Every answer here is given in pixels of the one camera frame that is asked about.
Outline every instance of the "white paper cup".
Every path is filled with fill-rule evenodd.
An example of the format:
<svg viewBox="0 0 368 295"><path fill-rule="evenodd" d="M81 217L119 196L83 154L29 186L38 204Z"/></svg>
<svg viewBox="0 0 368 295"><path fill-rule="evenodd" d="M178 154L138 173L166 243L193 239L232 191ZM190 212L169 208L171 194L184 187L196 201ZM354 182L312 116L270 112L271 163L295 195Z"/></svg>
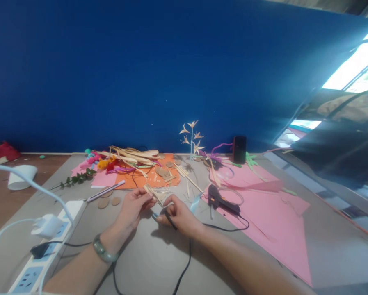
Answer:
<svg viewBox="0 0 368 295"><path fill-rule="evenodd" d="M33 179L37 172L37 168L32 165L20 165L20 166L13 167L13 169L20 171L22 174L29 177L30 179ZM9 190L19 191L19 190L25 189L30 186L31 185L27 183L25 180L23 180L21 177L10 172L9 183L7 185Z"/></svg>

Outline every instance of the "gray table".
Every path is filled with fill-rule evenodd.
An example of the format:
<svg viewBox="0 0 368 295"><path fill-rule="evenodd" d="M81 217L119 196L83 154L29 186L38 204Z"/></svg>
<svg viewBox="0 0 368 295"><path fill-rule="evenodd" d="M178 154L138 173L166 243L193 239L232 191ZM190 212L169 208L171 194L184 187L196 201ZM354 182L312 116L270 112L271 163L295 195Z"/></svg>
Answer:
<svg viewBox="0 0 368 295"><path fill-rule="evenodd" d="M70 176L71 169L84 160L84 156L72 156L45 184L50 188ZM258 163L284 181L285 187L298 193L311 204L304 213L309 265L314 288L319 294L357 294L368 291L368 237L347 220L333 212L322 200L304 186L275 167L266 158ZM208 172L201 162L192 161L194 171L190 177L201 188L208 185ZM171 190L183 201L187 181L181 179ZM56 193L64 201L87 198L97 189L89 184L75 185ZM126 190L115 191L123 197ZM8 222L23 218L37 218L46 213L58 214L59 204L39 192ZM71 243L89 242L110 225L119 214L121 205L97 208L97 202L90 203L70 239ZM210 222L210 210L200 201L196 216L202 222ZM230 228L232 224L222 215L215 213L213 224ZM29 249L40 242L30 235L30 225L17 225L0 239L0 292L6 292L22 267L29 259ZM226 233L233 239L267 256L272 263L278 262L242 232ZM188 261L189 240L173 229L159 228L148 213L141 220L136 234L122 250L117 262L116 275L119 289L124 294L171 294ZM64 267L78 252L78 248L67 248L56 271ZM201 245L192 244L192 261L179 289L179 294L244 294L231 275ZM108 273L99 286L98 295L114 294L112 274Z"/></svg>

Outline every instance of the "blue backdrop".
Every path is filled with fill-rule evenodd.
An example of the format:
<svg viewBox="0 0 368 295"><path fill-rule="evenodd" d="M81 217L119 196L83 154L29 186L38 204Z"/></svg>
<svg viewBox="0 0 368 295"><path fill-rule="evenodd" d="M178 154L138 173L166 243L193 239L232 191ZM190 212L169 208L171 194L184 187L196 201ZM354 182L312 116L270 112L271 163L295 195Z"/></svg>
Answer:
<svg viewBox="0 0 368 295"><path fill-rule="evenodd" d="M261 0L0 0L0 140L260 151L349 57L368 19Z"/></svg>

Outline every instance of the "wooden floor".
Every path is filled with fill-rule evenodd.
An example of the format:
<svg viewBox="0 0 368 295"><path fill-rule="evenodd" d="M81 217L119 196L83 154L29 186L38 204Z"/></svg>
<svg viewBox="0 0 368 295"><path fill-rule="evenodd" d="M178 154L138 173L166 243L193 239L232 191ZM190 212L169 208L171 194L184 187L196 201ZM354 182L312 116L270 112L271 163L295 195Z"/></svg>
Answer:
<svg viewBox="0 0 368 295"><path fill-rule="evenodd" d="M43 185L69 157L69 155L47 155L44 159L40 159L39 155L23 155L16 161L7 162L4 165L10 167L18 165L36 166L38 171L34 181L39 185ZM36 192L33 187L21 191L11 191L7 188L8 178L8 172L0 171L0 228Z"/></svg>

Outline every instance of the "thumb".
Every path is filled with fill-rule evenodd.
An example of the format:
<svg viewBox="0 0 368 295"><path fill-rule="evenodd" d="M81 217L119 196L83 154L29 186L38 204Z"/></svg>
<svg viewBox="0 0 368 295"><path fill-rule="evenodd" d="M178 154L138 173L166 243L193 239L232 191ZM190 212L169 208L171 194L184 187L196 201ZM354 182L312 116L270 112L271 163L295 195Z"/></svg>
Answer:
<svg viewBox="0 0 368 295"><path fill-rule="evenodd" d="M160 224L163 224L163 225L171 226L171 224L170 224L169 220L167 219L166 215L164 215L164 214L159 215L159 216L156 218L156 222L157 222L157 223L160 223Z"/></svg>

